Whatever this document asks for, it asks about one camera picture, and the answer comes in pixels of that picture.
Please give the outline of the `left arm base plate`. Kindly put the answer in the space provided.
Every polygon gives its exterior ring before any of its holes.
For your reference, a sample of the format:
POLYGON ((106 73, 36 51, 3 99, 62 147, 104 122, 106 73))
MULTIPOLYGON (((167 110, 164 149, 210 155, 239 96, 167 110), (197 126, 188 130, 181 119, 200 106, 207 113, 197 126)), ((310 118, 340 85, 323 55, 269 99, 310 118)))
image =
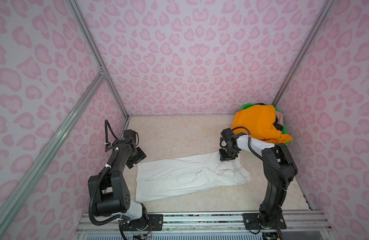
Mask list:
POLYGON ((148 214, 132 221, 123 221, 119 223, 121 231, 161 231, 163 225, 163 215, 148 214))

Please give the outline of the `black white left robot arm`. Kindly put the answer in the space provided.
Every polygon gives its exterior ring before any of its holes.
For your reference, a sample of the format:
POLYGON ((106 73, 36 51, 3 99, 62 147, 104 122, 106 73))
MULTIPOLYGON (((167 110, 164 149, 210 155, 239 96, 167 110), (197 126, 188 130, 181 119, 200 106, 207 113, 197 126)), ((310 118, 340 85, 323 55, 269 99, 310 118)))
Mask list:
POLYGON ((88 179, 90 195, 88 217, 95 226, 103 226, 114 220, 125 221, 137 230, 144 230, 149 222, 146 207, 131 200, 130 191, 123 176, 125 168, 133 168, 146 158, 138 144, 138 133, 125 130, 123 137, 106 143, 105 151, 111 155, 104 168, 88 179))

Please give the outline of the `white t-shirt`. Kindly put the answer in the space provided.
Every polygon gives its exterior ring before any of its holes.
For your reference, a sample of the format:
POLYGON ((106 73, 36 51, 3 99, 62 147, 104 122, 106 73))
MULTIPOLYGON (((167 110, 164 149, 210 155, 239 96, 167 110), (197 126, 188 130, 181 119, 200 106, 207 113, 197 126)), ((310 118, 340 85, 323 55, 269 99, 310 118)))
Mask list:
POLYGON ((248 184, 240 158, 221 161, 219 152, 138 164, 135 201, 145 203, 217 187, 248 184))

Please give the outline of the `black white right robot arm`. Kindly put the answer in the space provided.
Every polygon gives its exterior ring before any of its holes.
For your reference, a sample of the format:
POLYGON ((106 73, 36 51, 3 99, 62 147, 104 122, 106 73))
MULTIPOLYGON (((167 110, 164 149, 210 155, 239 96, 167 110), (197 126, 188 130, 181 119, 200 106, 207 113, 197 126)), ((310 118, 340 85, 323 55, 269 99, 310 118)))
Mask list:
POLYGON ((224 129, 221 132, 220 147, 221 161, 232 161, 244 150, 263 162, 264 175, 268 181, 265 198, 257 214, 243 214, 245 228, 249 231, 285 229, 282 206, 288 187, 298 174, 288 147, 285 144, 257 140, 245 127, 224 129))

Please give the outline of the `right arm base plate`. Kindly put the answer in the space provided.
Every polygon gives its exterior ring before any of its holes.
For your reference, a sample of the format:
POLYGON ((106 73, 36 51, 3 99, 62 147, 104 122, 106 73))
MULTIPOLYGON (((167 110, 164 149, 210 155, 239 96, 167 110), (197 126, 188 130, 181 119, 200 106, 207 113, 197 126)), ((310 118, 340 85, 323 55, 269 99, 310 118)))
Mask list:
MULTIPOLYGON (((271 226, 266 224, 264 227, 260 223, 260 213, 243 213, 243 222, 246 230, 276 230, 276 224, 271 223, 271 226)), ((278 217, 278 226, 281 230, 287 229, 286 221, 283 214, 278 217)))

